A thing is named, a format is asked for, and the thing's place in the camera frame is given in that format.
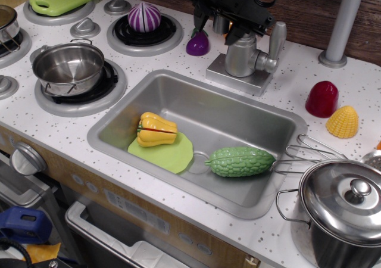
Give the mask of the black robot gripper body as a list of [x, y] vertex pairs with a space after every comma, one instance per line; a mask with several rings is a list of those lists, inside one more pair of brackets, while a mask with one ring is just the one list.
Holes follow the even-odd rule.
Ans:
[[205, 5], [211, 11], [210, 17], [221, 17], [226, 21], [247, 23], [249, 32], [263, 36], [274, 23], [268, 9], [276, 0], [190, 0], [195, 5]]

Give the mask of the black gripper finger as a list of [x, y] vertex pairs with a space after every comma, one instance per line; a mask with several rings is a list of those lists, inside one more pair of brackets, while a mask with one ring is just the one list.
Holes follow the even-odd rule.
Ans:
[[205, 5], [195, 5], [193, 11], [193, 21], [196, 30], [202, 30], [211, 16], [210, 9]]
[[233, 22], [228, 35], [225, 38], [225, 45], [233, 45], [239, 39], [243, 38], [249, 32], [249, 24]]

